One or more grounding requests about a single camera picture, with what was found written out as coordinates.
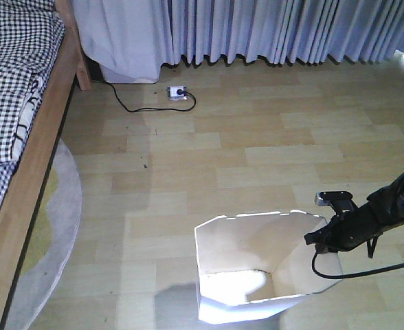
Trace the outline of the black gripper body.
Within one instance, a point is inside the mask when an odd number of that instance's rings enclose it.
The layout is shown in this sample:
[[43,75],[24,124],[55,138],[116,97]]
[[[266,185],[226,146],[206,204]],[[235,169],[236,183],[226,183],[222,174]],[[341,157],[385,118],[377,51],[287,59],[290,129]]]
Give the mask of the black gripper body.
[[335,215],[328,225],[304,235],[307,245],[315,244],[319,253],[349,252],[383,229],[370,206]]

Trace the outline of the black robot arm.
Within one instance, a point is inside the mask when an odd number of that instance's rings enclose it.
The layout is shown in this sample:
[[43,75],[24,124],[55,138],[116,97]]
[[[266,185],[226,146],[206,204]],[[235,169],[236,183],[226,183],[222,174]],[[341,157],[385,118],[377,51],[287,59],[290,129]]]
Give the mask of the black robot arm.
[[356,206],[348,191],[322,191],[315,196],[318,206],[330,206],[335,215],[324,227],[304,236],[316,252],[349,252],[367,244],[371,259],[379,237],[404,224],[404,173],[390,185],[371,193],[367,202]]

